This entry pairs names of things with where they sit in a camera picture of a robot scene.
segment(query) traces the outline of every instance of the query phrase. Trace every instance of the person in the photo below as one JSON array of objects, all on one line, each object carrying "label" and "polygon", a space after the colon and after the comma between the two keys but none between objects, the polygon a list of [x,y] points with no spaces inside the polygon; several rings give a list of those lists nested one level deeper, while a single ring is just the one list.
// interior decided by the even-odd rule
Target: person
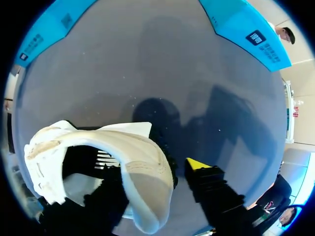
[{"label": "person", "polygon": [[296,207],[290,207],[286,209],[279,218],[279,222],[281,223],[282,227],[291,224],[296,214],[297,214]]},{"label": "person", "polygon": [[288,27],[278,27],[274,26],[272,23],[268,22],[270,27],[276,32],[276,34],[279,36],[280,39],[283,39],[285,41],[288,41],[289,43],[294,44],[295,43],[295,36],[292,30]]},{"label": "person", "polygon": [[268,190],[250,207],[252,222],[258,227],[261,233],[269,229],[276,221],[281,225],[289,225],[297,214],[295,207],[288,207],[291,203],[289,199],[292,189],[285,178],[278,174],[276,181]]}]

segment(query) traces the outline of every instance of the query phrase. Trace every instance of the gray table surface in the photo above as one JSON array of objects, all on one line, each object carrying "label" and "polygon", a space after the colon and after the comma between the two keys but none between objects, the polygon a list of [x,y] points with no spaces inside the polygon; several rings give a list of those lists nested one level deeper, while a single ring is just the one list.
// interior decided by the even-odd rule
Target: gray table surface
[{"label": "gray table surface", "polygon": [[[18,83],[13,136],[24,172],[24,145],[61,119],[78,127],[149,121],[164,133],[180,180],[156,235],[193,235],[207,225],[183,177],[186,157],[224,169],[247,206],[282,160],[279,72],[217,36],[198,0],[99,0]],[[115,233],[142,235],[130,220]]]}]

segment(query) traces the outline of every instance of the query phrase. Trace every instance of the qr code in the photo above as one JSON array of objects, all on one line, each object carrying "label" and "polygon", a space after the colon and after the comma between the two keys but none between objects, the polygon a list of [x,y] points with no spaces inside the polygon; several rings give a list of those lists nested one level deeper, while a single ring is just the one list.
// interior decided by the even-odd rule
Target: qr code
[{"label": "qr code", "polygon": [[27,60],[27,58],[29,58],[29,56],[25,55],[24,53],[20,55],[21,60]]},{"label": "qr code", "polygon": [[72,18],[71,18],[71,16],[70,16],[69,13],[67,13],[67,14],[62,18],[62,20],[61,20],[61,23],[63,24],[63,26],[64,26],[66,29],[68,29],[68,28],[71,27],[72,22],[73,22],[73,20],[72,20]]},{"label": "qr code", "polygon": [[262,35],[259,30],[255,30],[253,33],[250,33],[246,36],[246,39],[251,42],[254,46],[266,41],[266,38]]}]

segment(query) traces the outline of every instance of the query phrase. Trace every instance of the white wall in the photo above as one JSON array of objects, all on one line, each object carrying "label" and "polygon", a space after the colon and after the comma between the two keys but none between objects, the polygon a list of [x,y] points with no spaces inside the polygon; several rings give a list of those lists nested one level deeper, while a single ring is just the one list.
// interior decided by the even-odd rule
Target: white wall
[{"label": "white wall", "polygon": [[247,0],[267,21],[275,26],[289,20],[289,16],[272,0]]},{"label": "white wall", "polygon": [[5,87],[4,98],[13,100],[16,82],[17,77],[9,73]]}]

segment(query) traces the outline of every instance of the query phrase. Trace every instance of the white towel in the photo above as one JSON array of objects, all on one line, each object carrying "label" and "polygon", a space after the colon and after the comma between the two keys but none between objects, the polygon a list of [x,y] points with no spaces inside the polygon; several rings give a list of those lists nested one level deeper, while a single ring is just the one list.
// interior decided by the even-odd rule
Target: white towel
[{"label": "white towel", "polygon": [[121,164],[123,187],[135,225],[144,233],[155,233],[169,216],[173,178],[162,150],[145,137],[150,128],[151,124],[145,122],[85,131],[62,120],[39,130],[25,145],[25,162],[35,191],[50,204],[62,204],[66,197],[62,179],[66,149],[89,145],[104,150]]}]

